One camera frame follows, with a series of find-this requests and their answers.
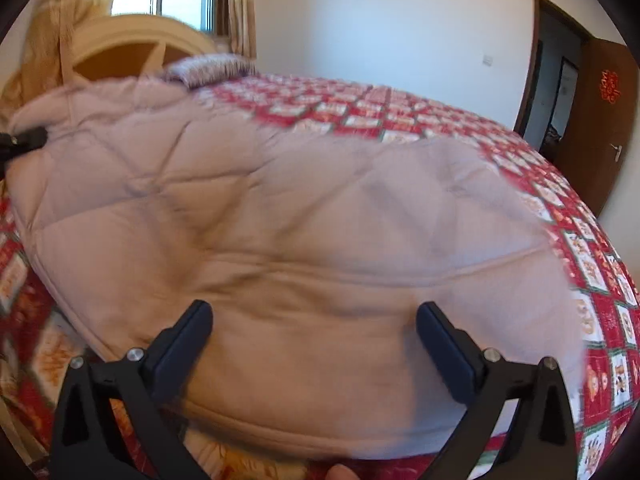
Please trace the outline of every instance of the curved headboard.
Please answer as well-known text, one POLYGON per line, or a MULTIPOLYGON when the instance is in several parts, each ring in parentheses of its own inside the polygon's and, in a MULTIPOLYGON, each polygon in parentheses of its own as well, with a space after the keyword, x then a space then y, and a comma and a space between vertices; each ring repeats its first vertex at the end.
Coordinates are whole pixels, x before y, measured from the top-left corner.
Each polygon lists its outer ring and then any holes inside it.
POLYGON ((217 51, 213 39, 173 18, 152 14, 104 16, 74 31, 72 77, 95 81, 139 76, 183 57, 217 51))

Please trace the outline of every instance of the metal screw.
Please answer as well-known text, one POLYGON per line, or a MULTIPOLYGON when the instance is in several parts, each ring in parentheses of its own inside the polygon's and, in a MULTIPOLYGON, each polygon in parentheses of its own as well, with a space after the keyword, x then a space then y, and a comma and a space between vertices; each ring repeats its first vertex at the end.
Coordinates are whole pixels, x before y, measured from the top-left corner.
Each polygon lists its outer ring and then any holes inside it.
POLYGON ((84 358, 80 357, 79 355, 76 357, 73 357, 71 361, 69 361, 69 366, 71 366, 74 370, 78 370, 78 368, 82 368, 83 365, 84 365, 84 358))
POLYGON ((558 361, 556 361, 553 357, 545 357, 542 359, 542 362, 545 364, 549 370, 555 370, 558 368, 558 361))
POLYGON ((132 348, 127 352, 127 359, 129 361, 140 361, 145 356, 145 351, 142 348, 132 348))
POLYGON ((497 363, 500 359, 502 359, 502 355, 495 348, 487 348, 484 352, 482 352, 484 358, 490 363, 497 363))

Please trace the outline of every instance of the black clamp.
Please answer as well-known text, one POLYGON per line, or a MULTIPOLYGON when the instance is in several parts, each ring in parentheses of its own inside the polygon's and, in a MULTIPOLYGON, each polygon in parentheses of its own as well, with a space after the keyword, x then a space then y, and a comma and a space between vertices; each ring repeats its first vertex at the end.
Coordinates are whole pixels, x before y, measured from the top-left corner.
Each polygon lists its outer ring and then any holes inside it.
POLYGON ((54 420, 52 480, 148 480, 126 449, 110 399, 123 401, 141 446, 161 480, 209 476, 165 426, 156 404, 173 399, 213 327, 213 312, 194 301, 172 328, 145 351, 132 348, 120 360, 89 364, 71 360, 54 420))
POLYGON ((47 130, 38 126, 17 135, 0 133, 0 179, 4 178, 4 165, 12 158, 39 150, 47 143, 47 130))
POLYGON ((519 399, 502 449, 485 480, 575 480, 578 457, 569 397, 558 362, 507 361, 478 348, 435 303, 416 317, 418 336, 457 402, 468 407, 420 480, 466 480, 477 465, 504 403, 519 399))

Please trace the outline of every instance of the pillow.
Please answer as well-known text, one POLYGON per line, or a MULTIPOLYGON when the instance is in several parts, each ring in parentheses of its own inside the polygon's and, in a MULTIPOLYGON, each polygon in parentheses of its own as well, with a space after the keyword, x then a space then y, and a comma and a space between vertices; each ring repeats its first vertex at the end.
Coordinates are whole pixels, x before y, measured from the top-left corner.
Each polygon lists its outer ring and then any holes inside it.
POLYGON ((236 54, 205 54, 169 65, 160 77, 165 81, 180 81, 194 89, 255 74, 255 65, 250 59, 236 54))

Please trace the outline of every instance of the door handle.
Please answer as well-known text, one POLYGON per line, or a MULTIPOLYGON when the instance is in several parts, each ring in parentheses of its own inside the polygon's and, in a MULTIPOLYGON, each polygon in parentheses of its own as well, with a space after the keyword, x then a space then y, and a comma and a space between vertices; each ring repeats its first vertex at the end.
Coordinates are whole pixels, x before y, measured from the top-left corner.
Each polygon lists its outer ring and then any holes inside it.
POLYGON ((610 144, 610 146, 616 150, 616 162, 620 160, 620 155, 622 155, 622 144, 619 145, 615 145, 615 144, 610 144))

